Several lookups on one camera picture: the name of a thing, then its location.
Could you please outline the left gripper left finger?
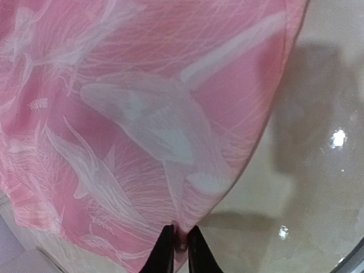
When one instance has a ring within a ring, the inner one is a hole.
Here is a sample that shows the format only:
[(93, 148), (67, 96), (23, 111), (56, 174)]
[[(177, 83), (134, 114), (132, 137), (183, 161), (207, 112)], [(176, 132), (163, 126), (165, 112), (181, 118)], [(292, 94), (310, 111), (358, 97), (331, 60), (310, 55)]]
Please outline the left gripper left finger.
[(173, 273), (174, 236), (174, 226), (166, 225), (140, 273)]

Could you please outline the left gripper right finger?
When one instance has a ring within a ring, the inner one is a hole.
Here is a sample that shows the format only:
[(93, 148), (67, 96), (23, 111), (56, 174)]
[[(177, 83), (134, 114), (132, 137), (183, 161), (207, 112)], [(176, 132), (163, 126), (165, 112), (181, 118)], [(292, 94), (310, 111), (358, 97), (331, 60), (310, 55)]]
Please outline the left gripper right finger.
[(189, 272), (223, 273), (198, 226), (188, 233), (187, 242)]

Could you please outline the pink printed garment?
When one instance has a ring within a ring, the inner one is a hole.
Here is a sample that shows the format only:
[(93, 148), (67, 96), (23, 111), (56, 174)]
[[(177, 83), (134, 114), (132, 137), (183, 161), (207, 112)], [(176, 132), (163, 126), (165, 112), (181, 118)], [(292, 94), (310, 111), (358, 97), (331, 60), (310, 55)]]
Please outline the pink printed garment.
[(139, 271), (266, 125), (306, 1), (2, 1), (1, 190), (18, 225)]

